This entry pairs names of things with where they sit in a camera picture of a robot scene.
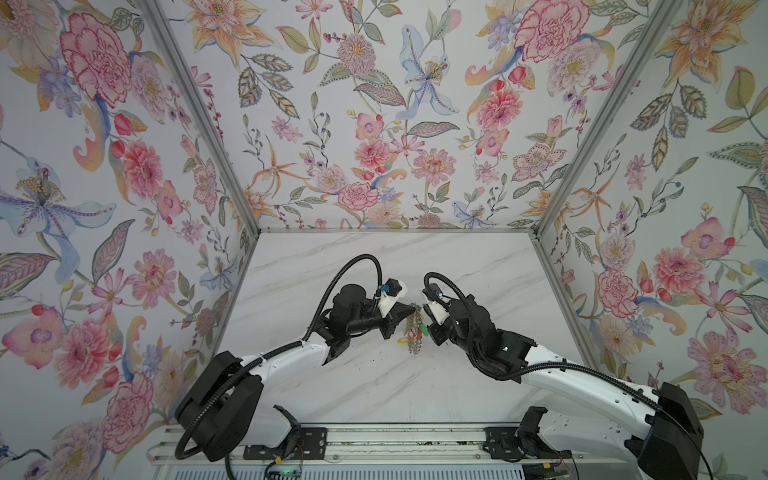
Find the round metal key organizer disc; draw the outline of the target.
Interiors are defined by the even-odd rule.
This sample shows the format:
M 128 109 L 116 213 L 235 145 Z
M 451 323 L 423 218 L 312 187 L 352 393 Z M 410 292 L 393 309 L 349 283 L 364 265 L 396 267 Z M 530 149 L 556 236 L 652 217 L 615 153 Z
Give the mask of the round metal key organizer disc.
M 402 336 L 398 339 L 400 345 L 405 345 L 411 355 L 418 355 L 421 352 L 423 339 L 428 335 L 424 324 L 424 315 L 422 307 L 413 304 L 414 312 L 405 319 L 405 328 Z

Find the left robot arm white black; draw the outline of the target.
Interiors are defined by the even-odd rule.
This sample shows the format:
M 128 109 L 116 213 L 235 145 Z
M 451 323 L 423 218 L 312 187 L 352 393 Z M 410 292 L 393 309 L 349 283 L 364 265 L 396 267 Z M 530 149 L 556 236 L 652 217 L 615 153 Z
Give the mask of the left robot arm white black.
M 320 313 L 307 339 L 255 356 L 217 354 L 177 406 L 175 418 L 183 433 L 174 457 L 185 460 L 202 454 L 216 462 L 241 444 L 260 445 L 276 456 L 289 455 L 298 444 L 300 424 L 279 405 L 260 407 L 261 396 L 334 361 L 354 338 L 375 330 L 383 339 L 391 338 L 415 312 L 403 302 L 407 292 L 405 284 L 390 279 L 374 299 L 367 297 L 363 287 L 349 284 L 334 296 L 332 307 Z

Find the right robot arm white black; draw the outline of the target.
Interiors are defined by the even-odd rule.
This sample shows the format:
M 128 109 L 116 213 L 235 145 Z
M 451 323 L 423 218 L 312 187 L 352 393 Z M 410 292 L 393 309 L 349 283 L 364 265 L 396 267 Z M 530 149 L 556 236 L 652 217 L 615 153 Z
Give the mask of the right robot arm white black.
M 647 387 L 573 362 L 535 340 L 497 328 L 473 296 L 424 289 L 429 334 L 461 348 L 470 364 L 496 381 L 555 393 L 592 417 L 529 408 L 513 437 L 524 457 L 581 450 L 632 462 L 649 479 L 695 479 L 712 471 L 703 452 L 704 429 L 691 399 L 677 385 Z

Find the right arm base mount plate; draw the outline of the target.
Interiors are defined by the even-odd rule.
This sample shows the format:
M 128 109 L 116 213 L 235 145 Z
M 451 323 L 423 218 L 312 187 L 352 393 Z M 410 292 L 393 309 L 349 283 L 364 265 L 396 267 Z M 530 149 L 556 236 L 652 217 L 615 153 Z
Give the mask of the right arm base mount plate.
M 512 463 L 522 460 L 560 461 L 572 458 L 570 450 L 556 451 L 547 446 L 537 434 L 525 431 L 519 433 L 518 430 L 517 426 L 485 428 L 482 450 L 492 459 Z

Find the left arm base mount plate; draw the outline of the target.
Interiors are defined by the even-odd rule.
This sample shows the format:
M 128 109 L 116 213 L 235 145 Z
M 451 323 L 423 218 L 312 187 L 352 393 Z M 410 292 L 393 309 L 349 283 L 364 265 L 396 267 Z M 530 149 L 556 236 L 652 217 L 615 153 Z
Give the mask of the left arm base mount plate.
M 328 446 L 325 427 L 298 427 L 288 433 L 276 447 L 253 446 L 251 451 L 259 459 L 324 460 Z

